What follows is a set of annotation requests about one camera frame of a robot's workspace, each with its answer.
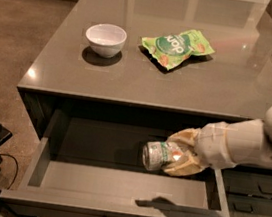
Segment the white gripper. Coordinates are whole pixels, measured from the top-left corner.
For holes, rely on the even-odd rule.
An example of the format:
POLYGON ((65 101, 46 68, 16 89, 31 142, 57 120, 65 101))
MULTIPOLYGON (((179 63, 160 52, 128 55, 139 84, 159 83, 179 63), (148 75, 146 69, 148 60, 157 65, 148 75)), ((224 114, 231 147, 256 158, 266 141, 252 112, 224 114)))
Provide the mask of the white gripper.
POLYGON ((228 123, 210 123, 202 129, 188 128, 167 138, 167 143, 174 144, 183 151, 173 151, 169 163, 163 171, 169 176, 187 176, 211 169, 229 169, 236 166, 227 146, 228 123))

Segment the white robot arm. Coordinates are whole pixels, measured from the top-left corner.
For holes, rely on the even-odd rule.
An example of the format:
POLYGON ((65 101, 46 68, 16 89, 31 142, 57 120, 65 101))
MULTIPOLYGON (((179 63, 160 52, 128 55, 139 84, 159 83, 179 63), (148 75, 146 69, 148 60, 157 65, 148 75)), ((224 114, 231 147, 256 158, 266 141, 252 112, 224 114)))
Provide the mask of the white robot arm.
POLYGON ((170 176, 200 173, 206 168, 229 169, 254 164, 272 167, 272 106, 262 119, 210 123, 199 129, 184 129, 169 138, 184 144, 182 160, 165 165, 170 176))

